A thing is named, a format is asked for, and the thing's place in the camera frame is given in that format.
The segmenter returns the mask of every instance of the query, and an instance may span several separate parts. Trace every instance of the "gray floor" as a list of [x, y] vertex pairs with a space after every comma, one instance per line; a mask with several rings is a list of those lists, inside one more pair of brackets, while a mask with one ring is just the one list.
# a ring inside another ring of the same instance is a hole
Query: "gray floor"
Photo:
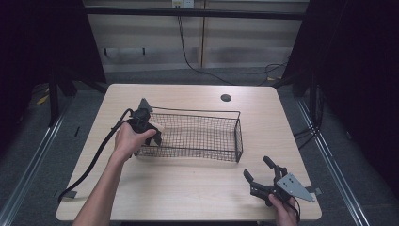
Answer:
[[[211, 71], [261, 72], [262, 70], [263, 68], [212, 69]], [[269, 75], [275, 78], [279, 74], [280, 72], [274, 72]], [[258, 85], [265, 80], [265, 74], [229, 73], [219, 76], [235, 85], [246, 86]], [[108, 83], [225, 85], [211, 75], [199, 74], [191, 70], [108, 73], [107, 79]], [[275, 82], [265, 81], [265, 85]], [[104, 97], [103, 94], [82, 84], [77, 84], [77, 86], [79, 91], [73, 98], [56, 138], [35, 175], [12, 225], [70, 224], [56, 219], [57, 201], [54, 194], [64, 189], [69, 182]], [[282, 87], [278, 89], [278, 93], [293, 134], [302, 131], [306, 128], [306, 123], [299, 111], [296, 98], [292, 95], [291, 87]], [[49, 103], [36, 105], [35, 102], [40, 95], [41, 93], [33, 95], [32, 104], [26, 110], [24, 119], [19, 125], [19, 133], [9, 146], [8, 152], [0, 160], [2, 208], [46, 132]], [[398, 200], [393, 197], [384, 181], [364, 159], [359, 146], [346, 137], [344, 127], [328, 107], [325, 109], [322, 133], [369, 219], [370, 225], [396, 225], [399, 222]], [[299, 139], [298, 146], [304, 140], [306, 138]], [[322, 217], [313, 222], [303, 221], [300, 225], [356, 225], [315, 143], [310, 142], [300, 150], [300, 153], [313, 186], [320, 187], [323, 191], [323, 194], [318, 196], [323, 211]]]

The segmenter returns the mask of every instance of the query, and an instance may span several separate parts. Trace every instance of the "hand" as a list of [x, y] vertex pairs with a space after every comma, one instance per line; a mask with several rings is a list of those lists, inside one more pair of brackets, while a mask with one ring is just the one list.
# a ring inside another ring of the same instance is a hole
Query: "hand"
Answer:
[[127, 161], [132, 154], [140, 149], [147, 138], [155, 134], [156, 131], [153, 129], [137, 134], [129, 123], [123, 123], [115, 136], [115, 149], [111, 157], [117, 157], [122, 162]]
[[[295, 211], [286, 204], [276, 198], [273, 194], [269, 195], [269, 200], [276, 208], [276, 223], [277, 226], [296, 226], [296, 214]], [[295, 207], [294, 198], [290, 198], [288, 201], [293, 207]]]

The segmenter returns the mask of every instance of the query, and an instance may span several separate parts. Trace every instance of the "black cable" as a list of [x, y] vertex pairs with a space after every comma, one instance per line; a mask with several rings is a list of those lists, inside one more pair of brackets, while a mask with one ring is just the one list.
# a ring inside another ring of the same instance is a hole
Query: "black cable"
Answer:
[[69, 186], [67, 189], [65, 189], [59, 196], [58, 196], [58, 203], [61, 203], [62, 198], [64, 197], [65, 194], [67, 194], [68, 192], [72, 191], [74, 188], [76, 188], [77, 186], [79, 186], [80, 183], [82, 183], [86, 177], [88, 177], [88, 174], [91, 172], [91, 170], [93, 170], [94, 165], [97, 163], [98, 158], [100, 157], [101, 152], [103, 151], [106, 143], [108, 143], [109, 139], [114, 136], [115, 132], [117, 132], [118, 128], [120, 128], [120, 126], [124, 123], [123, 119], [126, 116], [126, 114], [130, 112], [131, 116], [133, 115], [133, 110], [132, 109], [127, 109], [122, 116], [120, 117], [120, 119], [118, 120], [118, 122], [115, 124], [115, 126], [113, 128], [111, 128], [111, 131], [109, 132], [109, 134], [106, 136], [106, 138], [104, 139], [103, 143], [100, 145], [99, 149], [97, 150], [97, 153], [94, 155], [93, 160], [91, 160], [90, 165], [88, 166], [88, 169], [86, 169], [85, 173], [83, 173], [83, 175], [75, 182], [73, 183], [73, 185]]
[[298, 200], [295, 197], [293, 197], [293, 198], [294, 198], [294, 200], [295, 200], [295, 202], [296, 202], [296, 204], [298, 206], [297, 209], [294, 206], [292, 206], [290, 203], [288, 203], [288, 202], [285, 202], [285, 203], [288, 205], [288, 207], [290, 207], [291, 209], [293, 209], [295, 211], [296, 223], [299, 223], [299, 221], [300, 221], [300, 205], [299, 205]]
[[186, 54], [185, 54], [185, 47], [184, 47], [182, 17], [179, 16], [179, 17], [177, 17], [177, 19], [178, 19], [178, 21], [179, 21], [180, 39], [181, 39], [181, 42], [182, 42], [182, 49], [183, 49], [184, 60], [185, 60], [185, 63], [187, 64], [187, 66], [188, 66], [191, 70], [193, 70], [194, 72], [196, 72], [196, 73], [208, 74], [208, 75], [211, 75], [211, 76], [214, 77], [214, 78], [217, 78], [218, 80], [220, 80], [220, 81], [222, 81], [222, 82], [224, 82], [224, 83], [227, 83], [227, 84], [232, 85], [232, 86], [236, 86], [235, 84], [233, 84], [233, 83], [231, 83], [231, 82], [229, 82], [229, 81], [226, 81], [226, 80], [224, 80], [224, 79], [218, 77], [217, 75], [215, 75], [215, 74], [213, 74], [213, 73], [207, 73], [207, 72], [202, 72], [202, 71], [196, 70], [196, 69], [194, 69], [194, 68], [190, 65], [190, 63], [188, 63], [187, 56], [186, 56]]
[[[220, 80], [220, 81], [222, 81], [222, 82], [224, 82], [224, 83], [227, 83], [227, 84], [232, 85], [232, 86], [237, 86], [236, 84], [233, 84], [232, 82], [229, 82], [229, 81], [224, 80], [223, 78], [217, 76], [216, 73], [203, 72], [203, 71], [194, 69], [194, 68], [190, 65], [190, 63], [189, 63], [188, 60], [187, 60], [187, 55], [186, 55], [186, 53], [185, 53], [182, 17], [178, 16], [177, 19], [178, 19], [178, 22], [179, 22], [179, 32], [180, 32], [180, 39], [181, 39], [181, 42], [182, 42], [182, 49], [183, 49], [184, 60], [185, 60], [185, 63], [187, 64], [187, 66], [188, 66], [191, 70], [193, 70], [194, 72], [196, 72], [196, 73], [208, 74], [208, 75], [211, 75], [211, 76], [214, 77], [214, 78], [217, 78], [218, 80]], [[276, 63], [275, 63], [275, 64], [268, 64], [268, 65], [266, 65], [266, 67], [265, 67], [265, 69], [264, 69], [264, 72], [258, 72], [258, 73], [237, 73], [237, 74], [261, 74], [261, 73], [266, 73], [266, 78], [264, 79], [264, 81], [263, 81], [262, 83], [260, 83], [260, 84], [257, 85], [257, 86], [261, 86], [261, 85], [263, 85], [263, 84], [267, 81], [268, 73], [273, 72], [274, 70], [278, 69], [278, 68], [281, 67], [281, 66], [286, 66], [287, 63], [288, 63], [288, 62], [285, 62], [285, 63], [282, 63], [282, 64], [276, 64]], [[270, 66], [278, 66], [278, 67], [276, 67], [276, 68], [271, 69], [270, 71], [268, 71], [267, 68], [270, 67]]]
[[320, 133], [320, 128], [322, 126], [322, 122], [323, 122], [323, 116], [324, 116], [324, 101], [325, 101], [325, 97], [322, 93], [322, 91], [320, 90], [320, 88], [318, 88], [318, 107], [319, 110], [317, 111], [317, 115], [316, 115], [316, 122], [315, 125], [305, 129], [304, 131], [301, 131], [297, 134], [295, 134], [295, 137], [304, 133], [312, 133], [311, 137], [306, 140], [302, 145], [300, 145], [298, 147], [298, 150], [302, 149], [303, 147], [305, 147], [305, 145], [307, 145], [314, 137], [316, 137], [319, 133]]

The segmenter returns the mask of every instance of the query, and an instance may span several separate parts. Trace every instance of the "black wire basket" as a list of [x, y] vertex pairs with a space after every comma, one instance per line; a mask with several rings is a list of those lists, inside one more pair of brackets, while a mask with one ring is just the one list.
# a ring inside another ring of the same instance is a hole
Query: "black wire basket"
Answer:
[[[138, 156], [200, 157], [239, 162], [243, 154], [239, 111], [181, 110], [153, 107], [167, 113], [151, 113], [150, 122], [165, 127], [161, 145], [144, 145]], [[171, 114], [173, 112], [196, 112]], [[234, 114], [235, 117], [217, 117]]]

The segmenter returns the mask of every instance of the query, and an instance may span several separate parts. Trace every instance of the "table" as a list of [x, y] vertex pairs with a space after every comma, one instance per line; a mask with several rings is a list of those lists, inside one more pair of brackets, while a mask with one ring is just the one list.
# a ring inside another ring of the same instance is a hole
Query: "table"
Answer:
[[[222, 101], [223, 94], [229, 94], [231, 101]], [[249, 194], [249, 184], [243, 176], [244, 169], [248, 169], [255, 181], [271, 185], [274, 172], [263, 162], [265, 155], [288, 168], [303, 186], [311, 186], [275, 89], [127, 84], [109, 87], [69, 185], [86, 170], [124, 110], [136, 109], [141, 98], [159, 107], [241, 111], [244, 153], [239, 163], [193, 157], [131, 158], [123, 168], [112, 220], [274, 219], [274, 209]], [[58, 219], [74, 220], [101, 176], [113, 146], [111, 139], [91, 174], [75, 189], [75, 199], [61, 202]], [[298, 201], [303, 220], [321, 217], [317, 199]]]

